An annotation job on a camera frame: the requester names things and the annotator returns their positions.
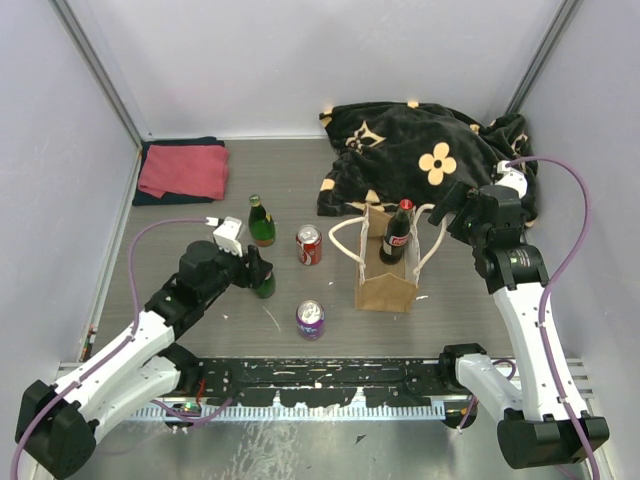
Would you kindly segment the green bottle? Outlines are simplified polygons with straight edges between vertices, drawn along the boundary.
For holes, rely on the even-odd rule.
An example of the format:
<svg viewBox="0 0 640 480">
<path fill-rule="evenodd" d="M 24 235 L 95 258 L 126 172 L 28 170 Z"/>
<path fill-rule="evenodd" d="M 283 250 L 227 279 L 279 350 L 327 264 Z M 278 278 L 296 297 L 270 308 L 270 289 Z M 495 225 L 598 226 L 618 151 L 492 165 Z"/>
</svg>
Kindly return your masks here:
<svg viewBox="0 0 640 480">
<path fill-rule="evenodd" d="M 276 281 L 275 281 L 275 276 L 274 276 L 274 272 L 270 271 L 264 281 L 257 287 L 254 289 L 254 293 L 258 298 L 261 299 L 266 299 L 271 297 L 276 289 Z"/>
<path fill-rule="evenodd" d="M 268 247 L 276 238 L 274 220 L 262 205 L 259 195 L 251 195 L 249 203 L 251 206 L 248 222 L 250 234 L 258 246 Z"/>
</svg>

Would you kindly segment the glass cola bottle red cap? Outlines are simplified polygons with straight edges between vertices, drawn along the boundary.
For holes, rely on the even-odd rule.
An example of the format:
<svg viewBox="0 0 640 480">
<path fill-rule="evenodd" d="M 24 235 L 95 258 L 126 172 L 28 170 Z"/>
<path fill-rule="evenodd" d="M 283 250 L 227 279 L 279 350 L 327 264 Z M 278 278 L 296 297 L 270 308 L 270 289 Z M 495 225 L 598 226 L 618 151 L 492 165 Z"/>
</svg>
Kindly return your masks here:
<svg viewBox="0 0 640 480">
<path fill-rule="evenodd" d="M 384 264 L 395 265 L 402 259 L 411 231 L 413 209 L 413 202 L 403 199 L 389 220 L 379 250 L 380 260 Z"/>
</svg>

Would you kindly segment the burlap canvas cat-print bag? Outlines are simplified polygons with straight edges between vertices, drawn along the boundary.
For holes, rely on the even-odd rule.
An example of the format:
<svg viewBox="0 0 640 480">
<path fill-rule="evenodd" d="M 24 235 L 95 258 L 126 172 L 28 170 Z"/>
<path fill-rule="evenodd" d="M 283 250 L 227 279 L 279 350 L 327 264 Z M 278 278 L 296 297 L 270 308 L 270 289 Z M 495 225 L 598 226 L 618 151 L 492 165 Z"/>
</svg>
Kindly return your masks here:
<svg viewBox="0 0 640 480">
<path fill-rule="evenodd" d="M 391 216 L 367 205 L 362 216 L 347 219 L 333 226 L 328 238 L 348 258 L 356 262 L 355 307 L 360 310 L 408 313 L 416 299 L 420 274 L 427 262 L 440 248 L 447 233 L 447 221 L 440 223 L 435 243 L 426 253 L 420 252 L 418 222 L 421 215 L 435 208 L 424 204 L 411 216 L 408 243 L 400 262 L 387 265 L 379 257 L 383 234 Z M 345 247 L 336 233 L 350 225 L 358 224 L 359 250 Z"/>
</svg>

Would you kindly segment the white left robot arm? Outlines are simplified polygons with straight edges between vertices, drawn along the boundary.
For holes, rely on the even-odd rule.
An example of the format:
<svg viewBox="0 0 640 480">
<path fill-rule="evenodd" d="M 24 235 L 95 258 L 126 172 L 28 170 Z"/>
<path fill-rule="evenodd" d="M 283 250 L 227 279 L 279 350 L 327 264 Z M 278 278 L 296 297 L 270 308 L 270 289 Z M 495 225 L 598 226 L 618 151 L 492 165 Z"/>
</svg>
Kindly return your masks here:
<svg viewBox="0 0 640 480">
<path fill-rule="evenodd" d="M 67 479 L 137 409 L 172 392 L 194 393 L 199 361 L 178 339 L 230 286 L 258 290 L 272 279 L 272 270 L 254 245 L 232 253 L 214 242 L 191 243 L 177 272 L 118 337 L 54 383 L 37 380 L 25 390 L 11 478 L 28 453 L 54 478 Z"/>
</svg>

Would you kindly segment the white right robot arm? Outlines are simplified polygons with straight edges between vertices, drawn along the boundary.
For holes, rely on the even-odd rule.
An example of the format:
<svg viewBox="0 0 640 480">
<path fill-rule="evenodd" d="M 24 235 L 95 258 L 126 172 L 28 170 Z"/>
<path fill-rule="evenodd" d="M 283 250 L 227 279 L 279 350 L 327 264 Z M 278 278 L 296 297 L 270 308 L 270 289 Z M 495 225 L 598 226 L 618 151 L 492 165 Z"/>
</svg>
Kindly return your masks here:
<svg viewBox="0 0 640 480">
<path fill-rule="evenodd" d="M 477 343 L 447 345 L 437 374 L 444 390 L 467 390 L 496 422 L 497 439 L 513 469 L 575 464 L 592 458 L 610 437 L 605 418 L 594 416 L 567 366 L 550 305 L 549 276 L 540 251 L 523 239 L 520 192 L 504 185 L 473 188 L 455 183 L 429 217 L 472 248 L 506 324 L 520 384 L 500 374 Z"/>
</svg>

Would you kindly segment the red cola can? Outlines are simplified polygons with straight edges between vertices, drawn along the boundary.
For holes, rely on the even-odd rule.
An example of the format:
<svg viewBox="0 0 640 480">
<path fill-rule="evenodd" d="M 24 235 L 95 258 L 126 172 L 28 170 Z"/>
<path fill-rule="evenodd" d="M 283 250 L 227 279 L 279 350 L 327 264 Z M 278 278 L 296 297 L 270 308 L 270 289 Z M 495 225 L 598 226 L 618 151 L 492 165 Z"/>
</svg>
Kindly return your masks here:
<svg viewBox="0 0 640 480">
<path fill-rule="evenodd" d="M 307 266 L 316 265 L 322 258 L 322 234 L 312 224 L 301 226 L 296 234 L 298 260 Z"/>
</svg>

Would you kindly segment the purple soda can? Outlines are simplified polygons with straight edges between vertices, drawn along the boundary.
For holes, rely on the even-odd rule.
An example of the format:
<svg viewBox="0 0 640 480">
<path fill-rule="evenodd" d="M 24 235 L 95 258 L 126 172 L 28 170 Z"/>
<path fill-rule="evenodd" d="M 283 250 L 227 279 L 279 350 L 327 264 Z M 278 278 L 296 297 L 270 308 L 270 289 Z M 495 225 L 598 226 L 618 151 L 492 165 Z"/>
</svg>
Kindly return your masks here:
<svg viewBox="0 0 640 480">
<path fill-rule="evenodd" d="M 296 323 L 303 338 L 319 339 L 324 333 L 324 308 L 315 300 L 303 301 L 296 310 Z"/>
</svg>

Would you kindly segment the black floral fleece blanket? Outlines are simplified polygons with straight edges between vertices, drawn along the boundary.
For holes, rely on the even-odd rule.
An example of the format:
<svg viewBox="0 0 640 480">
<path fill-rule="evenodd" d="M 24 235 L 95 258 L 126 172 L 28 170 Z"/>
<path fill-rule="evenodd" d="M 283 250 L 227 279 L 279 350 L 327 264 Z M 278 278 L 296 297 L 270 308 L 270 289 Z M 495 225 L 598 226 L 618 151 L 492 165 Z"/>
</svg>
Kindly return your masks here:
<svg viewBox="0 0 640 480">
<path fill-rule="evenodd" d="M 367 206 L 390 213 L 403 199 L 437 204 L 462 182 L 491 184 L 501 161 L 524 158 L 526 221 L 537 219 L 537 163 L 520 114 L 489 125 L 434 103 L 369 102 L 336 106 L 319 116 L 337 158 L 317 197 L 320 216 L 359 215 Z"/>
</svg>

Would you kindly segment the pink folded cloth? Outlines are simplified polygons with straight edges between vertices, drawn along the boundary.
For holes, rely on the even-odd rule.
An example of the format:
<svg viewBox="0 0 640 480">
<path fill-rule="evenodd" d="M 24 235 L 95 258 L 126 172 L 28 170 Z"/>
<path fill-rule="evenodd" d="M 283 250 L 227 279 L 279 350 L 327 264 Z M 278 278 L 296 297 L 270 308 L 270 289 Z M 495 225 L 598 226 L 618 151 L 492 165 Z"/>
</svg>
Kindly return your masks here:
<svg viewBox="0 0 640 480">
<path fill-rule="evenodd" d="M 220 145 L 152 145 L 138 180 L 155 198 L 167 193 L 223 200 L 229 151 Z"/>
</svg>

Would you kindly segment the dark teal folded cloth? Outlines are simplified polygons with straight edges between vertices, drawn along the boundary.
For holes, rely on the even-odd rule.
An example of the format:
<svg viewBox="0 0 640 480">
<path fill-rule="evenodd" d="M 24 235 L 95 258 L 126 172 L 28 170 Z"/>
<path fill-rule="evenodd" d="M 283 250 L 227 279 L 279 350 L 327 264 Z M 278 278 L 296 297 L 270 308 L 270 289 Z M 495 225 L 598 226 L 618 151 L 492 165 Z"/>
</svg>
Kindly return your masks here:
<svg viewBox="0 0 640 480">
<path fill-rule="evenodd" d="M 132 204 L 134 206 L 160 206 L 160 205 L 184 205 L 184 204 L 199 204 L 199 203 L 211 203 L 215 200 L 201 198 L 201 197 L 190 197 L 187 195 L 179 195 L 167 193 L 161 198 L 155 198 L 151 194 L 147 194 L 142 192 L 138 187 L 138 180 L 141 175 L 142 167 L 144 166 L 146 155 L 149 148 L 152 145 L 220 145 L 226 148 L 225 143 L 222 140 L 219 140 L 215 137 L 201 137 L 196 139 L 172 139 L 172 140 L 158 140 L 158 141 L 147 141 L 142 144 L 141 151 L 141 164 L 140 170 L 137 178 L 136 190 L 134 193 L 134 197 L 132 200 Z"/>
</svg>

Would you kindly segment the black mounting base rail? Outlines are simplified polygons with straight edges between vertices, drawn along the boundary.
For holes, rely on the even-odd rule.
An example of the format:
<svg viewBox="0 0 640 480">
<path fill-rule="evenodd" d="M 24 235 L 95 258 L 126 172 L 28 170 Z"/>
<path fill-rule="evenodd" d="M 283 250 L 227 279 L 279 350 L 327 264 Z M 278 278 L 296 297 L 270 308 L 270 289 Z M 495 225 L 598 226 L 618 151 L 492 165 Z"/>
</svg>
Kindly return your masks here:
<svg viewBox="0 0 640 480">
<path fill-rule="evenodd" d="M 362 393 L 368 408 L 429 406 L 435 396 L 468 396 L 433 359 L 200 358 L 171 396 L 201 394 L 208 405 L 344 407 Z"/>
</svg>

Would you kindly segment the aluminium frame rail front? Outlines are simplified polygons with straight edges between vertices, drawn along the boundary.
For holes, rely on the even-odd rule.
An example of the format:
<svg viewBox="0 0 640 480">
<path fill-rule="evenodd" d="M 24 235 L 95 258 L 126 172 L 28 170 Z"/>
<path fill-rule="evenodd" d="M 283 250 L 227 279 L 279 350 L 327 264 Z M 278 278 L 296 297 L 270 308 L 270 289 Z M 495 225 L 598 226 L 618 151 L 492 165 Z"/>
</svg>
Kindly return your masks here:
<svg viewBox="0 0 640 480">
<path fill-rule="evenodd" d="M 580 393 L 584 400 L 591 400 L 595 398 L 590 379 L 587 374 L 586 367 L 581 359 L 570 358 L 567 360 L 567 365 L 572 377 L 572 382 L 576 386 L 576 389 Z M 84 364 L 80 362 L 62 362 L 59 364 L 55 379 L 59 379 L 78 367 L 83 367 Z"/>
</svg>

